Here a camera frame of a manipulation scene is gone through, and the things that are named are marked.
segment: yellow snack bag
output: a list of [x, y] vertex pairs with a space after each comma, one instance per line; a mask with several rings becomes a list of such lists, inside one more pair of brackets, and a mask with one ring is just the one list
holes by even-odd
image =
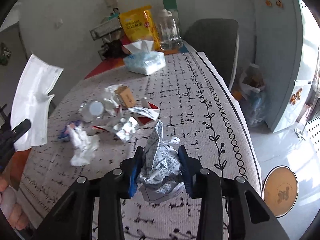
[[160, 41], [155, 24], [152, 20], [150, 5], [131, 10], [119, 15], [122, 28], [131, 42], [137, 40], [154, 41], [154, 50], [160, 48]]

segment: tissue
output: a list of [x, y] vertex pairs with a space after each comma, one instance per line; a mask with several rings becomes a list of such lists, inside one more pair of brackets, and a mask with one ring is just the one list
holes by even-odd
[[99, 136], [88, 136], [86, 131], [80, 127], [72, 128], [68, 125], [70, 140], [75, 147], [74, 154], [70, 163], [72, 166], [83, 166], [90, 164], [95, 157], [94, 151], [99, 148]]
[[127, 69], [132, 72], [151, 75], [166, 66], [164, 53], [151, 51], [153, 41], [136, 41], [124, 45], [132, 54], [123, 59]]
[[172, 148], [180, 139], [172, 137], [162, 141], [162, 138], [163, 124], [158, 121], [144, 148], [144, 164], [137, 178], [137, 182], [143, 184], [139, 191], [144, 200], [157, 204], [185, 190], [178, 152]]
[[13, 99], [11, 127], [23, 120], [31, 121], [31, 129], [14, 143], [16, 151], [47, 143], [49, 104], [54, 95], [48, 96], [63, 68], [51, 66], [34, 54], [31, 55], [20, 77]]

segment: human hand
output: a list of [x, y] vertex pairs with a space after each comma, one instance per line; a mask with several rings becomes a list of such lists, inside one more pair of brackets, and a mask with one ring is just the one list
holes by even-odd
[[0, 209], [13, 228], [20, 231], [28, 225], [29, 219], [17, 203], [15, 191], [3, 176], [0, 176]]

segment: table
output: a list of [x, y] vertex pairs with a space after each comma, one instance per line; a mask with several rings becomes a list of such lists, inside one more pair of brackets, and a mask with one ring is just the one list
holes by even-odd
[[[96, 157], [83, 167], [70, 166], [71, 143], [57, 141], [65, 124], [78, 118], [84, 99], [94, 99], [103, 88], [117, 83], [129, 86], [137, 99], [147, 97], [160, 107], [164, 139], [179, 137], [180, 145], [202, 166], [226, 178], [242, 175], [261, 195], [260, 166], [248, 128], [238, 102], [215, 68], [201, 52], [167, 55], [166, 62], [165, 68], [150, 76], [119, 67], [82, 80], [57, 106], [48, 122], [48, 144], [31, 151], [18, 192], [19, 202], [36, 227], [77, 177], [102, 177], [132, 157], [137, 146], [145, 146], [155, 122], [140, 128], [127, 144], [100, 133]], [[161, 204], [147, 203], [137, 193], [122, 201], [123, 225], [129, 228], [125, 237], [135, 239], [143, 233], [148, 239], [170, 239], [170, 235], [189, 239], [196, 235], [200, 206], [200, 200], [190, 199], [185, 192]], [[228, 238], [227, 227], [225, 212], [224, 239]]]

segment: chair backrest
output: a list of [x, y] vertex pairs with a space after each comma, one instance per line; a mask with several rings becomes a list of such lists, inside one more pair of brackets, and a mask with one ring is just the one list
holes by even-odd
[[238, 22], [232, 19], [197, 20], [183, 39], [196, 51], [206, 54], [231, 90], [239, 49]]

